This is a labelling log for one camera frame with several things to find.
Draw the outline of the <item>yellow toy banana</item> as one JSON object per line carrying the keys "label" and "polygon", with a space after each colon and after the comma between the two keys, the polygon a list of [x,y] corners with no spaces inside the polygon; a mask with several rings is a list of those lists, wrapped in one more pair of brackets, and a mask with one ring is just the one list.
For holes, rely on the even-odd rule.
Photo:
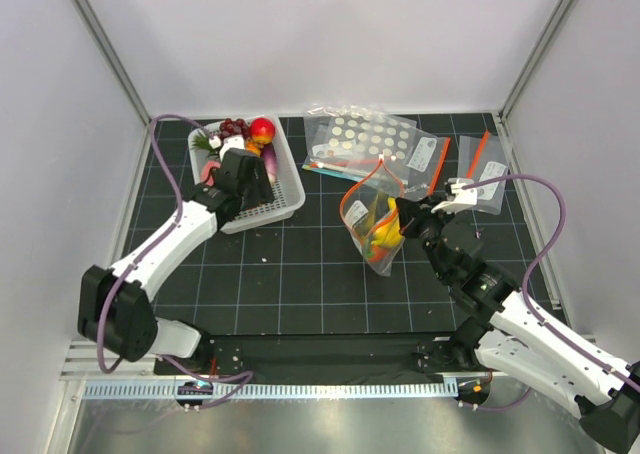
{"label": "yellow toy banana", "polygon": [[389,212],[384,219],[375,225],[371,234],[371,244],[385,249],[392,249],[399,245],[404,240],[404,237],[400,233],[396,199],[389,197],[387,205]]}

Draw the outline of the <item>orange toy carrot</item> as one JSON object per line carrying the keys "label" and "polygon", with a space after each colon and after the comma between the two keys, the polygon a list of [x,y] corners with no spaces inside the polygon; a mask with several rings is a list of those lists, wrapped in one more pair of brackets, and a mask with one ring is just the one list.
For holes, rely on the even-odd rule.
{"label": "orange toy carrot", "polygon": [[368,253],[367,259],[370,262],[379,262],[387,255],[387,250],[379,248],[378,246],[373,246],[370,252]]}

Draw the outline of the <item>clear zip bag orange zipper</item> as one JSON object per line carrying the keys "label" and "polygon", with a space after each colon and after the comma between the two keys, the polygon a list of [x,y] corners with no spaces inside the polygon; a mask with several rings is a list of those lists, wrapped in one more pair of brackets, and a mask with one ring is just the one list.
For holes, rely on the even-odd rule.
{"label": "clear zip bag orange zipper", "polygon": [[375,225],[389,212],[387,199],[396,200],[403,195],[404,186],[392,169],[392,159],[379,154],[374,158],[358,159],[349,165],[354,174],[362,174],[342,197],[340,218],[365,264],[377,275],[389,277],[392,263],[404,240],[395,248],[386,249],[387,255],[379,262],[367,259],[372,249],[371,234]]}

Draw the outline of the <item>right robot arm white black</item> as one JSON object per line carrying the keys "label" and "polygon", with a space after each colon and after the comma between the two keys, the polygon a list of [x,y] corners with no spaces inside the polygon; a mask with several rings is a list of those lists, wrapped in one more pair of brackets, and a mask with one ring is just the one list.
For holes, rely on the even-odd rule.
{"label": "right robot arm white black", "polygon": [[475,230],[427,197],[397,201],[400,232],[417,239],[436,278],[468,318],[448,343],[463,370],[501,371],[547,396],[613,453],[639,438],[639,366],[596,346],[486,261]]}

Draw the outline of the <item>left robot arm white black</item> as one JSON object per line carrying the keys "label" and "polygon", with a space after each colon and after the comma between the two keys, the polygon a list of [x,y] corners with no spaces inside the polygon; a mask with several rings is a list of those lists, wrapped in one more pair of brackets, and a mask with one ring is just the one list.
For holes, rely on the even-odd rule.
{"label": "left robot arm white black", "polygon": [[127,257],[109,268],[92,266],[82,276],[78,331],[95,342],[102,372],[117,367],[107,364],[107,352],[128,362],[147,354],[176,358],[190,374],[210,366],[212,351],[205,344],[205,332],[157,317],[153,300],[198,246],[241,211],[273,199],[264,160],[244,149],[227,151],[212,179],[179,196],[175,213]]}

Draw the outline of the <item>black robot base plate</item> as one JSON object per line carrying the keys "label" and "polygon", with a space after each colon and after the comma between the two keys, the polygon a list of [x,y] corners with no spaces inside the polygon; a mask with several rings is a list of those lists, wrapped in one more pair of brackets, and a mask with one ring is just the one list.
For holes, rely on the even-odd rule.
{"label": "black robot base plate", "polygon": [[212,367],[222,376],[251,371],[256,384],[420,384],[486,372],[471,339],[459,332],[217,335],[181,364],[200,375]]}

